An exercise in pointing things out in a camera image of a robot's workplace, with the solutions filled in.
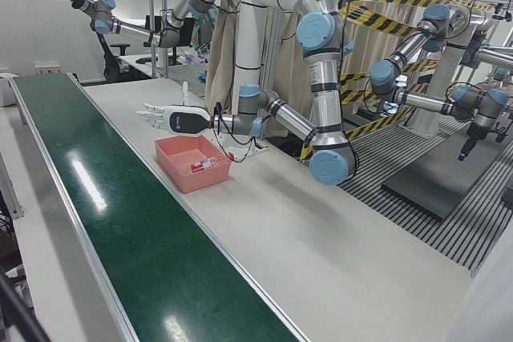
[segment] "floor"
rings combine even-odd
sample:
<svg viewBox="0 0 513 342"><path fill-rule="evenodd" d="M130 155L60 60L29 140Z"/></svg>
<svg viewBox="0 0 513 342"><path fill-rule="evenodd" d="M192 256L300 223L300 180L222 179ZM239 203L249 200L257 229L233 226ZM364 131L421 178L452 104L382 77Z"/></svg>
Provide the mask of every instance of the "floor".
<svg viewBox="0 0 513 342"><path fill-rule="evenodd" d="M362 168L357 178L343 189L443 255L476 272L513 213L500 200L502 190L513 174L513 144L442 223L381 189L382 182L388 177L461 127L450 117L440 116L438 123L440 133L431 139L392 126L354 141ZM394 145L383 146L383 143ZM377 153L375 149L378 147L382 150Z"/></svg>

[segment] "table surface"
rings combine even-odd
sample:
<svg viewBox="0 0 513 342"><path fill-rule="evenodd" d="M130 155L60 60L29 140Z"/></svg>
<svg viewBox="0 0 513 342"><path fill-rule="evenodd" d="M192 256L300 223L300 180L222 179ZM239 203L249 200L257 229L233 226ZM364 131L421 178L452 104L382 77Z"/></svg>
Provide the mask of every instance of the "table surface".
<svg viewBox="0 0 513 342"><path fill-rule="evenodd" d="M169 135L135 111L180 103L181 87L155 79L86 91L172 187L153 144ZM233 164L230 175L176 194L312 341L433 342L443 334L468 270L343 190L315 182L274 147Z"/></svg>

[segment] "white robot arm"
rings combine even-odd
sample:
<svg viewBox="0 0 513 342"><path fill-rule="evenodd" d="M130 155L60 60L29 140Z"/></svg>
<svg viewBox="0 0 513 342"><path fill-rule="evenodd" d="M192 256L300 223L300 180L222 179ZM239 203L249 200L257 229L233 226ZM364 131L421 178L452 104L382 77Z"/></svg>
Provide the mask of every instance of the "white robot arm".
<svg viewBox="0 0 513 342"><path fill-rule="evenodd" d="M112 15L114 0L71 1L75 9L91 18L91 28L100 34L121 34L147 45L173 47L178 42L186 14L205 14L215 0L179 0L165 15L163 29L159 32L117 19ZM294 11L302 17L297 27L297 41L309 65L315 126L275 93L261 91L258 86L268 7ZM313 157L309 165L319 182L328 185L342 183L353 172L354 157L342 130L337 65L342 52L347 54L352 46L350 42L344 42L348 34L343 33L345 27L338 12L337 0L241 0L239 18L234 76L234 93L238 98L234 98L235 108L231 115L212 118L212 128L223 131L231 127L233 133L259 135L261 123L257 111L259 108L265 109L291 132L312 145ZM167 117L168 114L164 112L146 111L144 117L161 119L151 114ZM204 116L204 111L196 112L200 117Z"/></svg>

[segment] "conveyor belt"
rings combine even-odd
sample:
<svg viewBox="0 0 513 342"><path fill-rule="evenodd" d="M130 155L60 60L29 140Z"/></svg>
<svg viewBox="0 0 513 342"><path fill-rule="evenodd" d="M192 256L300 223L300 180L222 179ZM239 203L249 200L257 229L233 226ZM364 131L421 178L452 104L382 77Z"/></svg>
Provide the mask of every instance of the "conveyor belt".
<svg viewBox="0 0 513 342"><path fill-rule="evenodd" d="M60 74L17 78L15 85L126 340L305 340L78 83Z"/></svg>
<svg viewBox="0 0 513 342"><path fill-rule="evenodd" d="M474 272L511 219L512 211L504 206L500 194L513 173L513 144L497 158L442 223L381 189L382 182L387 178L461 127L451 117L439 116L438 124L439 134L430 139L392 126L354 141L362 165L357 178L343 188L398 226Z"/></svg>

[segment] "white table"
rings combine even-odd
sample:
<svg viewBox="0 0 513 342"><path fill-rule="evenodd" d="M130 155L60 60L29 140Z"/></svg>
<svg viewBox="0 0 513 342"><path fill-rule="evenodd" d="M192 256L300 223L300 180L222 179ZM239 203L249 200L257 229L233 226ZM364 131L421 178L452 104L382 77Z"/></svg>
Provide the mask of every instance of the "white table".
<svg viewBox="0 0 513 342"><path fill-rule="evenodd" d="M168 133L135 111L179 103L180 86L156 79L87 93L166 177L153 141ZM182 198L312 341L438 342L468 270L274 147L230 175Z"/></svg>
<svg viewBox="0 0 513 342"><path fill-rule="evenodd" d="M179 102L181 87L156 79L85 90L165 177L153 141L168 134L135 111ZM15 109L0 109L0 135L26 213L14 225L38 318L55 341L119 340ZM274 147L230 175L182 198L313 342L438 342L471 282L466 269Z"/></svg>

